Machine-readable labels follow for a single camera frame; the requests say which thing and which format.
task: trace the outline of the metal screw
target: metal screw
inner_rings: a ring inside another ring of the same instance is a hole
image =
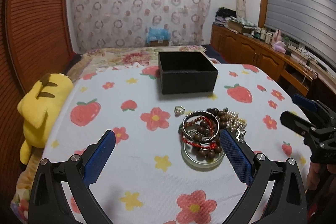
[[[80,155],[77,155],[77,154],[71,156],[72,161],[77,161],[77,160],[79,160],[79,158],[80,158]]]
[[[288,163],[291,164],[291,165],[294,165],[296,162],[294,159],[288,159]]]
[[[257,155],[257,159],[258,159],[258,160],[265,160],[266,157],[265,157],[264,154],[258,154],[258,155]]]
[[[42,160],[40,161],[40,164],[41,164],[41,165],[46,165],[47,162],[48,162],[48,159],[42,159]]]

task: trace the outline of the pikachu plush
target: pikachu plush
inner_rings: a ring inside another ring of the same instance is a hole
[[[73,89],[71,80],[63,74],[46,74],[17,105],[25,119],[25,141],[20,150],[20,161],[27,165],[32,147],[44,148],[61,108]]]

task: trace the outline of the blue gripper pad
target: blue gripper pad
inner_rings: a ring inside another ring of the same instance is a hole
[[[292,97],[292,101],[294,104],[298,106],[302,106],[304,109],[307,109],[310,112],[316,113],[317,112],[317,106],[315,102],[312,100],[309,100],[299,94],[294,94]]]
[[[239,180],[250,185],[253,180],[252,166],[231,134],[225,129],[220,133],[220,145],[229,159]]]
[[[109,130],[109,133],[105,136],[85,165],[83,181],[86,187],[97,182],[115,146],[116,136],[112,130]]]

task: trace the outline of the window blind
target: window blind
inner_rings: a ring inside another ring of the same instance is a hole
[[[336,0],[268,0],[265,26],[282,30],[336,67]]]

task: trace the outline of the open black box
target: open black box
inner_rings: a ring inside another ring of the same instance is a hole
[[[162,94],[213,91],[218,75],[201,52],[159,52]]]

